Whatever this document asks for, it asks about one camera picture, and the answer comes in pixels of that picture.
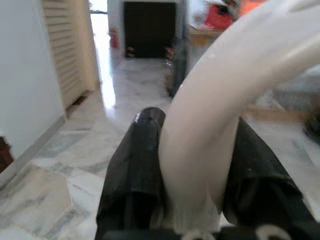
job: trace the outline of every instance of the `white curved pipe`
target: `white curved pipe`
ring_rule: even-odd
[[[270,0],[214,42],[180,87],[162,128],[163,226],[215,230],[240,112],[319,63],[320,0]]]

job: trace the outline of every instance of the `red fire extinguisher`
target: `red fire extinguisher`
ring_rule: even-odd
[[[109,30],[109,34],[110,34],[110,45],[112,48],[116,49],[118,47],[117,30],[114,27],[111,27]]]

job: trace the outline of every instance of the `cluttered items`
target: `cluttered items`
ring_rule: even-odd
[[[192,12],[188,37],[192,46],[208,46],[238,18],[263,4],[266,0],[208,0]]]

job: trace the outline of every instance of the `baseboard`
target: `baseboard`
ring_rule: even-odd
[[[50,140],[50,138],[59,130],[65,123],[65,116],[61,116],[49,127],[24,153],[13,161],[1,174],[0,174],[0,190],[3,189],[11,179],[39,152],[39,150]]]

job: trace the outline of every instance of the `marble floor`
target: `marble floor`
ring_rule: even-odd
[[[143,108],[170,106],[158,59],[101,62],[100,89],[0,192],[0,239],[93,240],[109,160]],[[279,157],[320,221],[320,148],[300,124],[249,120]]]

